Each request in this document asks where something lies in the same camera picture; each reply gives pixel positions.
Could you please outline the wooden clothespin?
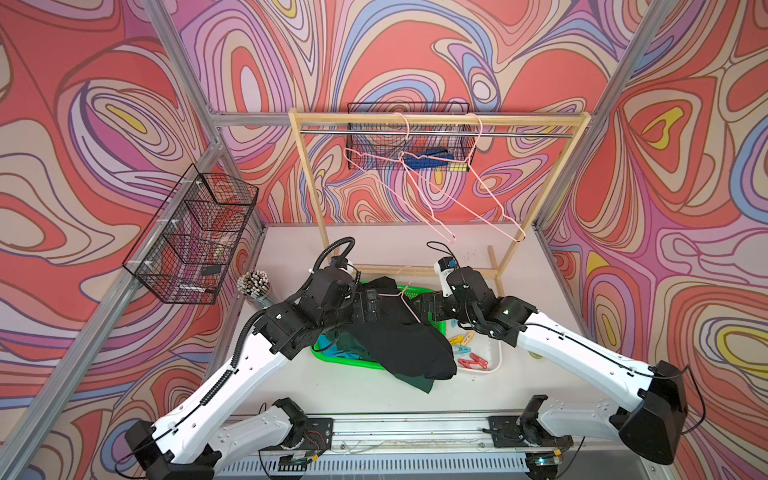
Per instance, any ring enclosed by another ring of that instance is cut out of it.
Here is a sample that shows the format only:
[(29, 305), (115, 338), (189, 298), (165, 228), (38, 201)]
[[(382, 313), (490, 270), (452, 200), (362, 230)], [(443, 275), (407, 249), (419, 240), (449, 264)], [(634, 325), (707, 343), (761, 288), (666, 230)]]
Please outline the wooden clothespin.
[(472, 341), (472, 339), (475, 337), (475, 335), (476, 335), (476, 333), (475, 333), (474, 331), (470, 331), (470, 332), (468, 332), (468, 333), (467, 333), (467, 334), (464, 336), (464, 338), (463, 338), (463, 341), (462, 341), (462, 344), (463, 344), (464, 346), (468, 345), (468, 344), (469, 344), (469, 343)]

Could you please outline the dark green t-shirt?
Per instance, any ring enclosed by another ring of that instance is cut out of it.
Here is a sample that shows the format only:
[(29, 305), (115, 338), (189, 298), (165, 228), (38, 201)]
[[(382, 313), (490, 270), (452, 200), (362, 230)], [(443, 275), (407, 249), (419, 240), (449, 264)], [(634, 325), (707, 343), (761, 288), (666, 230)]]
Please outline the dark green t-shirt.
[[(338, 336), (336, 348), (337, 352), (331, 358), (322, 355), (317, 355), (317, 357), (323, 361), (344, 366), (385, 371), (385, 368), (375, 360), (370, 352), (354, 336), (349, 335), (347, 332), (342, 332)], [(393, 373), (393, 376), (423, 393), (430, 393), (434, 384), (432, 379), (427, 379), (423, 376), (412, 377), (399, 373)]]

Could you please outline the black t-shirt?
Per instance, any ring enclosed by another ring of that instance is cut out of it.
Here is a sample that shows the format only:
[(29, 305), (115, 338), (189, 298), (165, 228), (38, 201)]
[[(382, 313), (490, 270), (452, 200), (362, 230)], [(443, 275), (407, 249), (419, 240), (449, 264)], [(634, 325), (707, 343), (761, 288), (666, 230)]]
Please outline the black t-shirt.
[(415, 318), (416, 308), (396, 282), (379, 277), (358, 286), (353, 322), (343, 331), (387, 372), (428, 392), (436, 380), (457, 373), (452, 346), (429, 321)]

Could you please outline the teal t-shirt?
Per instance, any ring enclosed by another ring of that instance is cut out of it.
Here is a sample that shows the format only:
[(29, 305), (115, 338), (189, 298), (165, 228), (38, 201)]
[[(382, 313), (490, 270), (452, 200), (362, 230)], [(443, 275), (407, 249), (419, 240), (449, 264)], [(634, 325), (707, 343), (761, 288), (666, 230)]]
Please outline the teal t-shirt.
[(314, 354), (331, 358), (337, 352), (336, 343), (337, 335), (333, 332), (326, 332), (318, 337), (311, 349)]

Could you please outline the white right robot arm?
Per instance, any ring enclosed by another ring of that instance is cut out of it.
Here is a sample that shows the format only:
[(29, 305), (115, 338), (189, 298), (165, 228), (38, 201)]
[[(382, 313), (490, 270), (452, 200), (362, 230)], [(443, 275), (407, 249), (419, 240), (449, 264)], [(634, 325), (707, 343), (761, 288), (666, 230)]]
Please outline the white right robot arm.
[(538, 355), (597, 388), (595, 403), (543, 399), (537, 423), (551, 436), (618, 439), (640, 457), (674, 462), (688, 416), (685, 369), (650, 365), (613, 352), (562, 326), (533, 304), (497, 296), (471, 267), (435, 271), (438, 292), (414, 298), (414, 310)]

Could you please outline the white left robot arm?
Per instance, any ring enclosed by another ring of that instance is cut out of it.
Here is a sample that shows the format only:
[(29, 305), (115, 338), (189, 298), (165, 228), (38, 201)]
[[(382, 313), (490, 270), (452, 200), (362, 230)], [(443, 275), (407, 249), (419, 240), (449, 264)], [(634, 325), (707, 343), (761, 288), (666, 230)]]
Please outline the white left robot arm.
[(230, 360), (187, 400), (155, 422), (140, 420), (125, 439), (145, 479), (211, 479), (252, 452), (310, 448), (315, 461), (328, 436), (308, 428), (291, 399), (232, 426), (225, 422), (268, 376), (314, 346), (320, 335), (351, 324), (360, 273), (347, 260), (347, 236), (326, 247), (307, 280), (284, 301), (253, 314), (237, 337)]

